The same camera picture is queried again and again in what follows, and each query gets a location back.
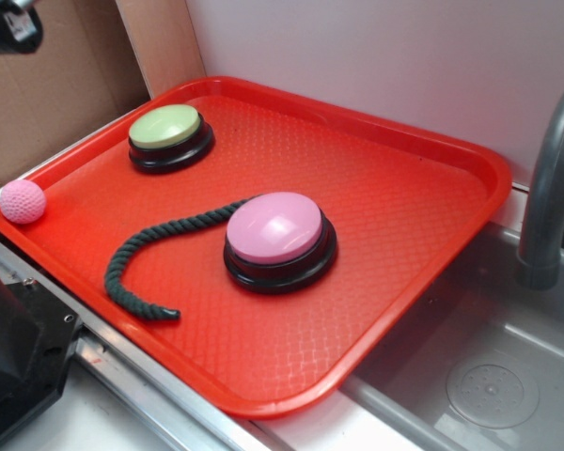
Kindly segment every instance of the white wall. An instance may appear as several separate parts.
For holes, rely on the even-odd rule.
[[[187,0],[233,75],[496,150],[528,183],[564,91],[564,0]]]

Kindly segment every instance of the black object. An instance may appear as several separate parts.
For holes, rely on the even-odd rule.
[[[150,174],[173,172],[198,162],[215,144],[211,125],[201,114],[198,119],[200,122],[194,133],[164,148],[141,148],[129,138],[130,160],[140,171]]]
[[[154,225],[127,239],[111,257],[104,275],[104,289],[109,297],[128,312],[142,319],[180,319],[180,310],[147,303],[121,285],[121,276],[130,259],[140,248],[152,242],[222,224],[248,200],[250,199],[239,200],[197,216]]]
[[[0,443],[62,395],[81,321],[34,281],[0,281]]]
[[[224,262],[234,281],[241,287],[265,294],[282,294],[307,287],[319,280],[337,256],[337,233],[321,212],[321,234],[302,256],[293,260],[261,265],[237,256],[226,238]]]
[[[33,54],[44,36],[38,13],[11,2],[0,3],[0,54]]]

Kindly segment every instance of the dark green rope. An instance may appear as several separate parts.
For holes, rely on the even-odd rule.
[[[121,276],[132,256],[152,242],[216,226],[227,221],[241,205],[250,199],[240,200],[221,209],[207,211],[190,218],[169,221],[145,228],[126,240],[117,249],[106,269],[104,287],[109,297],[130,313],[142,319],[179,319],[180,310],[147,303],[121,285]]]

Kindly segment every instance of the tray rim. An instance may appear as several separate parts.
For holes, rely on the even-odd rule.
[[[230,96],[229,91],[231,90],[235,90],[236,94]],[[239,98],[238,92],[242,92],[248,99]],[[138,117],[155,107],[172,103],[173,101],[170,100],[179,96],[180,93],[186,96],[186,101],[206,95],[222,95],[248,101],[265,108],[268,108],[268,105],[274,105],[275,102],[275,111],[277,112],[310,122],[318,122],[325,117],[326,124],[324,125],[330,125],[331,118],[337,123],[348,120],[352,126],[350,130],[345,132],[362,138],[364,136],[361,133],[364,131],[370,134],[376,131],[380,134],[385,133],[386,137],[388,137],[387,135],[392,137],[394,143],[411,144],[410,150],[405,150],[403,147],[398,149],[421,155],[424,158],[430,157],[424,154],[424,149],[421,147],[423,143],[427,144],[427,148],[442,146],[444,151],[439,154],[440,158],[435,159],[435,161],[468,171],[480,179],[487,189],[487,199],[483,207],[452,236],[451,240],[446,242],[441,252],[429,261],[395,301],[380,313],[372,326],[353,343],[334,365],[329,367],[320,380],[290,397],[268,401],[243,399],[226,389],[223,384],[215,383],[210,374],[197,365],[191,365],[192,362],[189,362],[189,359],[182,358],[177,353],[173,355],[173,358],[172,355],[167,355],[167,362],[165,362],[165,354],[161,351],[162,342],[144,330],[144,322],[122,311],[114,303],[106,303],[103,296],[97,293],[94,287],[87,282],[74,284],[76,285],[75,289],[70,288],[82,302],[128,336],[136,346],[157,360],[176,377],[192,387],[199,386],[200,389],[195,389],[210,402],[213,402],[222,410],[240,417],[252,419],[278,417],[307,408],[318,402],[322,397],[331,394],[358,365],[359,361],[375,346],[376,342],[399,320],[402,313],[415,302],[431,281],[477,235],[492,217],[495,210],[504,203],[511,191],[511,173],[507,163],[502,157],[487,148],[437,132],[429,132],[233,77],[205,77],[175,86],[128,115],[114,121],[101,131],[90,135],[69,151],[38,168],[27,178],[35,181],[42,189],[47,189],[73,170],[126,139],[129,125]],[[175,102],[180,102],[180,97],[176,97]],[[97,142],[101,142],[102,145],[95,146]],[[460,160],[461,164],[455,164],[455,161],[451,160],[451,155],[455,154],[467,155],[468,159]],[[66,267],[55,262],[54,258],[29,240],[25,236],[24,230],[25,226],[9,223],[0,211],[0,232],[34,258],[38,264],[45,267],[61,283],[67,284],[67,281],[75,278],[75,274],[68,273]],[[172,368],[181,368],[183,376],[180,375],[180,371]]]

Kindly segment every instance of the green button top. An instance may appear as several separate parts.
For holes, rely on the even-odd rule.
[[[183,141],[200,126],[190,105],[167,105],[146,113],[130,128],[130,139],[140,148],[165,148]]]

